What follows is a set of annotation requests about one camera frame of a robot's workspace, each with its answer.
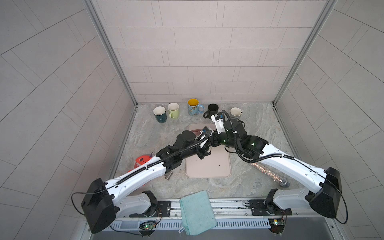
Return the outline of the pink mug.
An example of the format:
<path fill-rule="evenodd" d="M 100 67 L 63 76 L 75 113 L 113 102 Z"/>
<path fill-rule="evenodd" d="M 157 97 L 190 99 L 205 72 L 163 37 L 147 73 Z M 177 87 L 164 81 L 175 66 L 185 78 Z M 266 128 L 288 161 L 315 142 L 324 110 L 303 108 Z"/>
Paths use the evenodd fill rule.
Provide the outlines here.
<path fill-rule="evenodd" d="M 196 137 L 198 137 L 203 133 L 203 129 L 191 130 L 191 132 L 194 133 Z"/>

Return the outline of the grey mug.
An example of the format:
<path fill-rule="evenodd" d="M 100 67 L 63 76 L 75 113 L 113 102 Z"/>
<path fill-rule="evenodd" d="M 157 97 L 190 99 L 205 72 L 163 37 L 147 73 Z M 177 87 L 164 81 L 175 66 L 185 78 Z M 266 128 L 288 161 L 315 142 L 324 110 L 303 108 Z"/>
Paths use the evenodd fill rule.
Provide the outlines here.
<path fill-rule="evenodd" d="M 243 111 L 240 108 L 234 107 L 231 108 L 230 113 L 235 118 L 240 118 L 243 114 Z"/>

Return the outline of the black mug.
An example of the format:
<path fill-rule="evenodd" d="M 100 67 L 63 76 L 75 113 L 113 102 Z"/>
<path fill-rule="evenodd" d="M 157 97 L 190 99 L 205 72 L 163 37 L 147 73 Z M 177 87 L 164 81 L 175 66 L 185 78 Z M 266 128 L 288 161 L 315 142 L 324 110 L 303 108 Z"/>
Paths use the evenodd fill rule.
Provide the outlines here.
<path fill-rule="evenodd" d="M 219 106 L 217 104 L 209 104 L 208 105 L 208 110 L 204 112 L 203 117 L 205 119 L 211 119 L 212 115 L 215 115 L 219 111 Z"/>

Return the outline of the blue butterfly mug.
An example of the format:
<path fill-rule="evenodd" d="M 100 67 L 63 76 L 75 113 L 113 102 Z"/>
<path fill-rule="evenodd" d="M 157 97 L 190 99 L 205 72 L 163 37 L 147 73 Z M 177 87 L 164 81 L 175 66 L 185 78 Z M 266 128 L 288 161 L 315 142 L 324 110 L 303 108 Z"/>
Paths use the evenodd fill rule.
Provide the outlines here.
<path fill-rule="evenodd" d="M 205 107 L 200 104 L 197 99 L 188 100 L 188 113 L 190 116 L 197 116 L 198 114 L 203 114 L 205 112 Z"/>

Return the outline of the light green mug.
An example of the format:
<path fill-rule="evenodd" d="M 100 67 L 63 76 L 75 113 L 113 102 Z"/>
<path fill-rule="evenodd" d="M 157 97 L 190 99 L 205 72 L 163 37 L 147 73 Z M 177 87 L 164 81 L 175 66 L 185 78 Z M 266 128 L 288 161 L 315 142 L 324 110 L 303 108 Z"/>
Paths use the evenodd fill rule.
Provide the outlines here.
<path fill-rule="evenodd" d="M 168 105 L 169 117 L 171 119 L 178 119 L 180 115 L 180 106 L 177 103 L 170 103 Z"/>

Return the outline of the dark green mug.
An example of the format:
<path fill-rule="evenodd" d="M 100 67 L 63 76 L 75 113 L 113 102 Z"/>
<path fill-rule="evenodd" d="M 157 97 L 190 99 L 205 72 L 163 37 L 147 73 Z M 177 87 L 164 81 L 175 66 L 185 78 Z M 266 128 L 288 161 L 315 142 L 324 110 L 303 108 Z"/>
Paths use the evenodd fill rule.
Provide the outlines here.
<path fill-rule="evenodd" d="M 159 106 L 154 108 L 153 114 L 159 123 L 163 124 L 167 121 L 167 112 L 165 107 Z"/>

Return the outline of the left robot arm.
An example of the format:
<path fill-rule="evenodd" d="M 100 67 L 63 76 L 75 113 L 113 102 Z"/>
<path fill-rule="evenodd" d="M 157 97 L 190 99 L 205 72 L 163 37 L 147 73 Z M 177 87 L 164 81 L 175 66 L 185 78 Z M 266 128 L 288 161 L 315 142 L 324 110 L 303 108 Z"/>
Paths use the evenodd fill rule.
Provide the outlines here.
<path fill-rule="evenodd" d="M 188 157 L 197 155 L 203 159 L 210 155 L 211 147 L 218 145 L 216 136 L 217 131 L 208 127 L 203 128 L 199 135 L 192 131 L 183 131 L 173 145 L 161 149 L 143 165 L 114 179 L 94 180 L 81 202 L 91 233 L 103 231 L 120 214 L 152 216 L 158 208 L 155 195 L 151 191 L 144 191 L 135 196 L 131 193 L 179 167 Z"/>

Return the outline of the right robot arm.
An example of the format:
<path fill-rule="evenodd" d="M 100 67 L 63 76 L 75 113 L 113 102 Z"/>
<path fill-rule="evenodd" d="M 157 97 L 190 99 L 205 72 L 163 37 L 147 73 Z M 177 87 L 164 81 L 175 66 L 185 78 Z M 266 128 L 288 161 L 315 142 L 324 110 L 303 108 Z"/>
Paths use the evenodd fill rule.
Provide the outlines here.
<path fill-rule="evenodd" d="M 303 185 L 296 190 L 270 190 L 262 205 L 271 215 L 286 214 L 291 208 L 312 209 L 323 217 L 335 219 L 342 201 L 340 173 L 334 168 L 324 170 L 307 164 L 277 149 L 268 141 L 248 135 L 238 119 L 228 119 L 222 113 L 211 117 L 216 132 L 213 146 L 233 148 L 248 164 L 262 163 L 290 176 Z"/>

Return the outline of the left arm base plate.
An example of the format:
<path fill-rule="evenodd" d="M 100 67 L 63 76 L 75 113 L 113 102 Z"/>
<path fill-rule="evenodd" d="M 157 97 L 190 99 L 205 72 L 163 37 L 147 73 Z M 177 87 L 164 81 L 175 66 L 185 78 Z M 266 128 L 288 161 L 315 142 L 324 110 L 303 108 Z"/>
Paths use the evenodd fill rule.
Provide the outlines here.
<path fill-rule="evenodd" d="M 130 218 L 152 218 L 162 214 L 163 217 L 169 217 L 171 210 L 171 201 L 158 201 L 157 204 L 151 204 L 149 209 L 142 214 L 131 214 Z"/>

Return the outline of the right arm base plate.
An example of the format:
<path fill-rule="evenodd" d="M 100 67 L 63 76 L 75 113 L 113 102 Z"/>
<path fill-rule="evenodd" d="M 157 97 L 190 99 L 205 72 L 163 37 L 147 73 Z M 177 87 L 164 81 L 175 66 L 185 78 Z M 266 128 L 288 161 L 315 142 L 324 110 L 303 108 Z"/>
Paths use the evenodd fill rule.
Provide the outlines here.
<path fill-rule="evenodd" d="M 253 216 L 291 216 L 291 209 L 280 209 L 275 203 L 266 203 L 265 200 L 249 200 L 245 207 L 250 208 Z"/>

